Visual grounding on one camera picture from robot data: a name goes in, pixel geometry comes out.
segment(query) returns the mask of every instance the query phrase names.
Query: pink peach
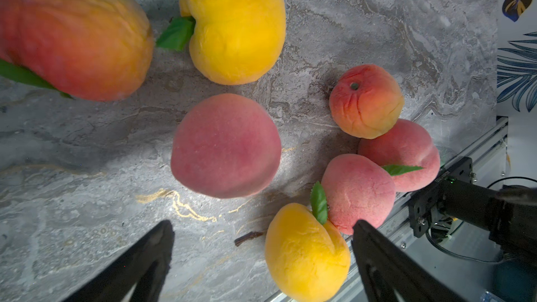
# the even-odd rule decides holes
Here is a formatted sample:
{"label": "pink peach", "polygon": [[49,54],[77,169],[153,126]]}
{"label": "pink peach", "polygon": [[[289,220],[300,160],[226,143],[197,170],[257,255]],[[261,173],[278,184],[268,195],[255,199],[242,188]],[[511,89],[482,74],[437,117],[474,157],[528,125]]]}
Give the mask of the pink peach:
{"label": "pink peach", "polygon": [[171,171],[185,187],[212,197],[266,188],[281,157],[278,129],[261,105],[235,94],[197,104],[173,138]]}
{"label": "pink peach", "polygon": [[440,169],[440,154],[427,130],[405,119],[399,119],[385,135],[360,140],[358,154],[380,166],[402,164],[424,168],[394,176],[398,192],[425,187],[437,177]]}
{"label": "pink peach", "polygon": [[368,158],[343,154],[332,159],[321,185],[326,193],[328,219],[339,231],[353,233],[359,219],[379,227],[393,208],[395,185],[390,174]]}

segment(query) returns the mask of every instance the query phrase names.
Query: red-orange peach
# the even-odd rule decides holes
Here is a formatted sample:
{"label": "red-orange peach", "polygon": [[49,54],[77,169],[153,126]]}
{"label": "red-orange peach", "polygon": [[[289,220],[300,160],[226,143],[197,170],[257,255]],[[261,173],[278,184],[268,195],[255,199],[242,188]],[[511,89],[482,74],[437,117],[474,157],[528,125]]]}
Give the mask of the red-orange peach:
{"label": "red-orange peach", "polygon": [[404,97],[395,79],[374,64],[354,67],[341,76],[330,94],[332,118],[346,133],[373,139],[395,124]]}
{"label": "red-orange peach", "polygon": [[395,201],[395,185],[390,174],[357,154],[332,159],[321,185],[329,207],[328,219],[345,234],[353,233],[358,219],[374,227],[381,226]]}
{"label": "red-orange peach", "polygon": [[425,187],[437,177],[440,169],[440,155],[427,130],[405,119],[399,119],[383,136],[360,140],[358,154],[380,166],[402,164],[424,168],[394,176],[395,190],[398,192]]}
{"label": "red-orange peach", "polygon": [[278,129],[261,105],[235,94],[197,104],[173,138],[171,171],[185,187],[212,197],[258,193],[281,157]]}
{"label": "red-orange peach", "polygon": [[0,58],[75,97],[129,96],[145,79],[153,46],[134,0],[0,0]]}

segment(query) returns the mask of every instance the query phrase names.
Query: artificial peach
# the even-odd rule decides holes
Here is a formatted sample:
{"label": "artificial peach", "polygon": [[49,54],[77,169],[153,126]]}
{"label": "artificial peach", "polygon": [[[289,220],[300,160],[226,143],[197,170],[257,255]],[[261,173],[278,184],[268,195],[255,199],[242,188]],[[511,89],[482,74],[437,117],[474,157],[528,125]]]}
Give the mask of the artificial peach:
{"label": "artificial peach", "polygon": [[218,84],[258,80],[272,68],[285,41],[284,0],[179,0],[181,16],[196,20],[192,62]]}
{"label": "artificial peach", "polygon": [[290,203],[269,225],[265,260],[287,296],[299,302],[323,302],[345,282],[351,253],[330,221],[321,225],[304,205]]}
{"label": "artificial peach", "polygon": [[395,184],[390,174],[357,154],[333,158],[321,185],[329,207],[328,219],[345,234],[353,233],[359,219],[379,227],[395,201]]}
{"label": "artificial peach", "polygon": [[95,101],[143,83],[154,40],[134,0],[0,0],[0,58]]}
{"label": "artificial peach", "polygon": [[221,94],[197,104],[177,127],[171,171],[195,192],[241,197],[268,186],[280,157],[278,129],[263,107],[246,97]]}
{"label": "artificial peach", "polygon": [[395,124],[404,97],[395,79],[374,64],[345,72],[330,94],[332,118],[346,133],[374,139]]}
{"label": "artificial peach", "polygon": [[427,130],[405,119],[399,119],[385,135],[373,140],[360,140],[358,154],[380,166],[423,167],[419,171],[393,176],[398,192],[425,187],[437,177],[440,169],[440,155]]}

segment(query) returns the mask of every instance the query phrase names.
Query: green leaf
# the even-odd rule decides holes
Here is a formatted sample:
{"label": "green leaf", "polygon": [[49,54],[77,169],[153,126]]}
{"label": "green leaf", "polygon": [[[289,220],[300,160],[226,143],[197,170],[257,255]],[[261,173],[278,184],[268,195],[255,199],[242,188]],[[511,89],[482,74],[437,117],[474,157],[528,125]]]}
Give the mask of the green leaf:
{"label": "green leaf", "polygon": [[420,166],[401,166],[400,164],[388,164],[387,166],[382,166],[382,169],[388,172],[391,176],[398,176],[409,173],[411,171],[419,171],[423,169]]}
{"label": "green leaf", "polygon": [[194,34],[196,20],[191,16],[174,18],[157,40],[157,47],[183,51]]}
{"label": "green leaf", "polygon": [[324,225],[328,220],[328,205],[326,204],[326,194],[319,181],[313,185],[309,201],[312,204],[313,216],[319,223]]}
{"label": "green leaf", "polygon": [[[45,88],[45,89],[59,91],[58,89],[53,87],[52,84],[50,84],[43,78],[39,77],[30,69],[19,67],[15,64],[4,61],[3,59],[0,59],[0,76],[3,76],[9,80],[12,80],[18,83],[28,84],[28,85],[35,86],[38,88]],[[60,91],[60,94],[62,97],[73,99],[71,95],[65,92]]]}

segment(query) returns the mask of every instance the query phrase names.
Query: white wall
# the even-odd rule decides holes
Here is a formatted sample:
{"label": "white wall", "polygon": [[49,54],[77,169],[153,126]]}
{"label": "white wall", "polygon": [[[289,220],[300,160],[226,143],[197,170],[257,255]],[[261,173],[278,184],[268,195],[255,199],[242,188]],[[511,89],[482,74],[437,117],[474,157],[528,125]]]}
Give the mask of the white wall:
{"label": "white wall", "polygon": [[[537,178],[537,105],[531,111],[528,111],[526,105],[529,102],[528,96],[535,97],[537,101],[537,0],[532,0],[531,4],[527,4],[528,1],[519,0],[527,8],[522,14],[518,15],[516,21],[513,21],[506,17],[502,11],[505,0],[499,0],[498,65],[500,67],[498,68],[497,95],[500,96],[502,92],[505,93],[505,90],[512,84],[519,84],[521,88],[514,96],[506,101],[499,102],[496,107],[498,115],[509,117],[507,154],[510,158],[511,171],[506,171],[506,176]],[[522,11],[524,7],[518,6],[518,11]],[[525,35],[529,33],[535,33],[535,36]],[[535,43],[512,43],[512,41],[535,41]],[[500,50],[501,48],[513,49],[518,54]],[[520,64],[505,64],[501,62],[502,59],[524,64],[522,66]],[[527,75],[512,77],[514,79],[510,83],[500,85],[506,82],[506,79],[502,79],[503,77],[514,74]],[[527,87],[527,90],[522,93],[524,87]],[[516,110],[516,101],[519,97],[518,111]],[[506,181],[506,184],[537,187],[537,184],[524,180],[509,180]]]}

